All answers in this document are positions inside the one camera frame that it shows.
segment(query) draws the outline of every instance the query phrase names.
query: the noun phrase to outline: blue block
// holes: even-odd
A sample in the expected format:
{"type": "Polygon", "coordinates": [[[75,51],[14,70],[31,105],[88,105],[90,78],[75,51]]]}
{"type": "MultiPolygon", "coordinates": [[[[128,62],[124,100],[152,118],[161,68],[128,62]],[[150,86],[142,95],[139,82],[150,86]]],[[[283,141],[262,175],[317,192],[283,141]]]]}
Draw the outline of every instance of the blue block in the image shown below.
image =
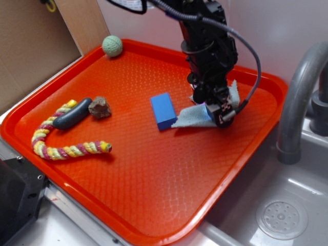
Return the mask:
{"type": "Polygon", "coordinates": [[[177,121],[173,104],[168,93],[150,98],[155,114],[158,129],[160,131],[171,128],[177,121]]]}

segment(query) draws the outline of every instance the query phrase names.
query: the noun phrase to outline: gray sink basin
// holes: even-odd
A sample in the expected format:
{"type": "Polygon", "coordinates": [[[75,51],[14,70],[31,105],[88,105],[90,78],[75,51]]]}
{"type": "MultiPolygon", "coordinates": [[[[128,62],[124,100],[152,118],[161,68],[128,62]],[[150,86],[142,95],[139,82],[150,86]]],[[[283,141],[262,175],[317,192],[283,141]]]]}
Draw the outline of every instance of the gray sink basin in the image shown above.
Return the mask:
{"type": "Polygon", "coordinates": [[[303,131],[294,165],[277,161],[276,139],[277,129],[205,220],[242,245],[328,245],[328,139],[303,131]]]}

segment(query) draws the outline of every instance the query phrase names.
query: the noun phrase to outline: tray rim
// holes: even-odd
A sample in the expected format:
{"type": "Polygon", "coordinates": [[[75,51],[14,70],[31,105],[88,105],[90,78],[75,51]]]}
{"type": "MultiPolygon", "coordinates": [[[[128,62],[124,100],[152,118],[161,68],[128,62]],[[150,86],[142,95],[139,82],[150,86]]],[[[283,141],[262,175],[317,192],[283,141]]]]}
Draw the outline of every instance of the tray rim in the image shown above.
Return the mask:
{"type": "MultiPolygon", "coordinates": [[[[124,52],[133,52],[147,57],[154,58],[154,52],[159,56],[156,59],[159,59],[163,62],[169,62],[176,64],[178,66],[189,67],[188,63],[185,61],[186,55],[179,51],[173,51],[166,48],[149,45],[145,43],[140,43],[137,41],[123,39],[124,43],[124,52]]],[[[20,118],[28,114],[32,107],[31,105],[36,105],[38,102],[42,102],[48,96],[53,94],[57,89],[59,89],[64,84],[68,83],[72,78],[77,76],[84,69],[88,68],[95,61],[104,56],[104,52],[101,46],[97,47],[80,61],[72,65],[68,70],[61,73],[56,78],[53,78],[49,83],[40,88],[38,91],[34,92],[30,97],[26,98],[19,105],[17,105],[4,119],[1,127],[0,134],[3,139],[9,143],[13,148],[22,151],[24,156],[30,160],[34,161],[39,157],[36,156],[31,148],[27,147],[26,143],[21,143],[18,136],[15,136],[14,129],[20,118]]],[[[254,77],[256,72],[252,69],[235,66],[234,70],[228,75],[228,78],[235,78],[238,81],[238,77],[249,76],[254,77]]],[[[242,167],[247,163],[254,153],[254,149],[257,149],[260,144],[264,141],[266,136],[271,132],[271,130],[276,126],[279,121],[280,114],[283,107],[284,98],[287,92],[287,85],[279,77],[263,73],[261,77],[262,82],[260,83],[260,88],[270,92],[277,100],[276,111],[272,114],[268,122],[261,128],[258,134],[255,135],[254,139],[251,141],[250,145],[240,154],[236,162],[231,166],[229,171],[224,175],[221,181],[217,184],[215,189],[209,194],[208,198],[200,206],[200,209],[196,211],[194,216],[177,232],[172,232],[169,235],[158,236],[158,237],[145,237],[144,234],[139,232],[136,228],[128,226],[127,223],[120,218],[115,213],[110,213],[109,209],[101,204],[100,202],[94,203],[92,199],[87,195],[88,192],[81,188],[78,184],[74,183],[72,180],[70,184],[67,183],[64,177],[66,175],[58,175],[58,170],[51,168],[51,166],[40,165],[37,162],[34,163],[38,168],[40,168],[47,176],[56,177],[51,179],[55,184],[61,187],[65,192],[72,196],[77,202],[82,206],[88,209],[93,213],[98,219],[100,219],[105,224],[106,221],[114,220],[115,224],[111,225],[110,228],[113,229],[116,233],[122,236],[126,241],[134,243],[137,245],[165,245],[173,243],[186,235],[188,235],[193,229],[195,229],[202,219],[205,217],[207,212],[214,205],[224,190],[229,186],[233,181],[236,175],[240,172],[242,167]]]]}

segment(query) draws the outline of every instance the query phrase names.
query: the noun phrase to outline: plastic tray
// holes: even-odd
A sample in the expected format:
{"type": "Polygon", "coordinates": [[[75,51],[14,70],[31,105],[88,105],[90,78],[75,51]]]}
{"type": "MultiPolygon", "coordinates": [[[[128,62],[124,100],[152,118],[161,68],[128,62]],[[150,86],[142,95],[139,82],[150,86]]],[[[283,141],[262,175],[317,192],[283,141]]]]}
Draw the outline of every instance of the plastic tray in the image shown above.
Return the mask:
{"type": "MultiPolygon", "coordinates": [[[[233,124],[159,131],[150,98],[170,94],[177,114],[192,106],[190,72],[180,52],[124,40],[108,58],[99,47],[38,90],[1,125],[2,137],[53,182],[129,243],[164,245],[190,233],[205,217],[280,117],[286,85],[265,74],[260,89],[233,124]],[[104,96],[112,116],[88,116],[70,130],[54,130],[46,145],[104,140],[111,153],[63,161],[35,155],[35,129],[70,99],[104,96]]],[[[256,79],[236,67],[241,98],[256,79]]]]}

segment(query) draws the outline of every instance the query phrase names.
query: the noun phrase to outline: towel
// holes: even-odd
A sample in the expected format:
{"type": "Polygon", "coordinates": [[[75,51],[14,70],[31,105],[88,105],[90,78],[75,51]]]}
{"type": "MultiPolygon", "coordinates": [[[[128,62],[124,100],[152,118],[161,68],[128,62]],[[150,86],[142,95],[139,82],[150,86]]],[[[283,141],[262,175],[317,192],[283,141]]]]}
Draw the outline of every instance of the towel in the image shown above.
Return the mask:
{"type": "MultiPolygon", "coordinates": [[[[232,101],[231,105],[235,109],[240,103],[236,80],[232,82],[229,91],[232,101]]],[[[181,110],[178,120],[171,125],[171,128],[178,127],[216,127],[216,124],[209,117],[205,104],[200,104],[181,110]]]]}

